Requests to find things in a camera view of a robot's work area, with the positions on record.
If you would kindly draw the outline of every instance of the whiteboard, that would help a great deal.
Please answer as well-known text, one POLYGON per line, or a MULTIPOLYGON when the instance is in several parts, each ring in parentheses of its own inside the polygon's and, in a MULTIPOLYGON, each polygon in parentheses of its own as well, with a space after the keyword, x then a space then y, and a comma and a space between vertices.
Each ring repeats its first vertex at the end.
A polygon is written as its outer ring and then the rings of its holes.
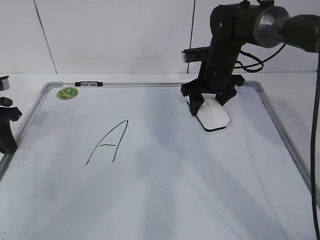
POLYGON ((0 182, 1 240, 316 239, 310 192, 253 87, 210 133, 178 86, 60 89, 0 182))

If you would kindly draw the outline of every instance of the white table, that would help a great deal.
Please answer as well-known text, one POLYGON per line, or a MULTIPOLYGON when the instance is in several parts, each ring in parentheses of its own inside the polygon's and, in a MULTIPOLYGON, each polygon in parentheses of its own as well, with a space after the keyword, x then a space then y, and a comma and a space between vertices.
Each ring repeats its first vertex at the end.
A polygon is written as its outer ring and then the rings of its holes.
MULTIPOLYGON (((11 89, 1 96, 11 98, 23 116, 11 125, 15 135, 41 88, 48 82, 74 83, 100 81, 105 83, 185 83, 196 74, 9 74, 11 89)), ((290 134, 294 144, 309 166, 310 135, 317 74, 308 73, 255 73, 243 74, 248 81, 261 82, 271 104, 290 134)))

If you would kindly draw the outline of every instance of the black marker writing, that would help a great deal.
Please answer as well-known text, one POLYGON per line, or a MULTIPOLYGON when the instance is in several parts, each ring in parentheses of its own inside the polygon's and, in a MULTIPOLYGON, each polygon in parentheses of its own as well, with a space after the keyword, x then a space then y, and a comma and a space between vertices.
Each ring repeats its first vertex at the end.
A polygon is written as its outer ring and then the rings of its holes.
POLYGON ((124 120, 124 121, 120 122, 117 126, 115 126, 114 128, 112 128, 106 135, 104 135, 104 137, 98 142, 98 144, 95 146, 95 148, 94 148, 93 151, 91 152, 91 154, 90 154, 90 156, 89 156, 89 159, 88 159, 88 161, 86 162, 85 165, 87 165, 87 164, 89 163, 89 161, 90 161, 92 155, 94 154, 95 150, 97 149, 97 147, 102 147, 102 146, 112 146, 112 147, 115 147, 115 146, 116 146, 116 149, 115 149, 115 152, 114 152, 114 156, 113 156, 113 160, 112 160, 112 162, 114 163, 115 160, 116 160, 116 155, 117 155, 117 152, 118 152, 118 148, 119 148, 119 146, 120 146, 120 143, 121 143, 121 141, 122 141, 122 138, 123 138, 124 135, 125 135, 125 132, 126 132, 127 127, 128 127, 128 124, 129 124, 129 121, 128 121, 128 120, 124 120), (99 145, 110 133, 112 133, 113 130, 115 130, 117 127, 119 127, 121 124, 124 124, 124 123, 125 123, 125 128, 124 128, 124 131, 123 131, 123 133, 122 133, 122 135, 121 135, 121 138, 120 138, 120 140, 119 140, 119 142, 118 142, 117 145, 114 145, 114 144, 102 144, 102 145, 99 145))

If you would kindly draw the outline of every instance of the round sticker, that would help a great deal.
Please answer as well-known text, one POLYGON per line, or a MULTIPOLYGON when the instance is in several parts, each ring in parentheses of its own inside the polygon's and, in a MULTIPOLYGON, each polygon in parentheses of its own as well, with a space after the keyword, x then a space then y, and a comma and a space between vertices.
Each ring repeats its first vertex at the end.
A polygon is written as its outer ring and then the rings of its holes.
POLYGON ((77 96, 78 93, 79 93, 78 89, 74 87, 67 87, 58 91, 56 96, 58 97, 58 99, 61 99, 61 100, 69 100, 77 96))

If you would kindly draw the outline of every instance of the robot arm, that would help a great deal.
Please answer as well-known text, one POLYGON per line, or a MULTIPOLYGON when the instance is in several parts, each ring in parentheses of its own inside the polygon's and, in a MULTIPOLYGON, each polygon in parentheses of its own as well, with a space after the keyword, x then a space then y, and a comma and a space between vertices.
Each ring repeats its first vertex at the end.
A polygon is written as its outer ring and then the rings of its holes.
POLYGON ((290 17, 283 7, 274 6, 273 0, 217 6, 210 17, 210 47, 182 52, 185 63, 201 61, 198 78, 181 87, 182 95, 189 96, 191 114, 195 116, 204 102, 202 93, 216 94, 221 105, 237 94, 235 86, 241 86, 244 79, 232 72, 244 44, 273 48, 286 43, 318 53, 319 25, 319 16, 290 17))

